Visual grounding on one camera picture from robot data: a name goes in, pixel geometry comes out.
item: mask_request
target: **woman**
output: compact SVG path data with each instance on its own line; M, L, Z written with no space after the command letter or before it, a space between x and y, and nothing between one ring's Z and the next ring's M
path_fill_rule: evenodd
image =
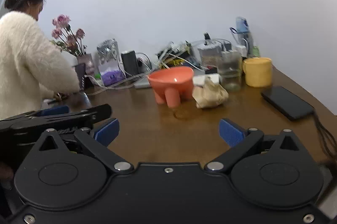
M0 120L40 109L52 91L79 91L76 72L37 24L43 2L5 1L11 12L0 19Z

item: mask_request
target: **red object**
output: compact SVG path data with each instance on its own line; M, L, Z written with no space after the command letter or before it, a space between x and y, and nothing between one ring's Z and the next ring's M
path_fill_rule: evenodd
M169 108L176 108L180 100L191 99L193 91L193 69L186 66L173 67L151 73L149 83L153 88L156 102L167 103Z

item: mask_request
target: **flower bouquet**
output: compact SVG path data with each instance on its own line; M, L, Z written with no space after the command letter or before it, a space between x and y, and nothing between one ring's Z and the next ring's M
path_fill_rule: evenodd
M59 41L51 40L51 42L60 49L66 51L75 57L86 55L85 45L82 45L82 39L85 36L84 31L79 28L74 34L69 24L69 16L59 15L56 19L52 20L55 29L52 31L54 39L61 39Z

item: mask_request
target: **green object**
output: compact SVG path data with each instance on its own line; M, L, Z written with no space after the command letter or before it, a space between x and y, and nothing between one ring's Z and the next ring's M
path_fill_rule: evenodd
M258 46L253 46L252 55L253 57L260 57L260 50L258 49Z

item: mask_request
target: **vase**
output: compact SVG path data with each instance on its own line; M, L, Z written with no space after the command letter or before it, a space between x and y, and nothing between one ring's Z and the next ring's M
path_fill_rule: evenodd
M93 75L95 74L95 65L92 61L91 54L86 54L83 56L76 57L78 64L85 63L85 72L87 75Z

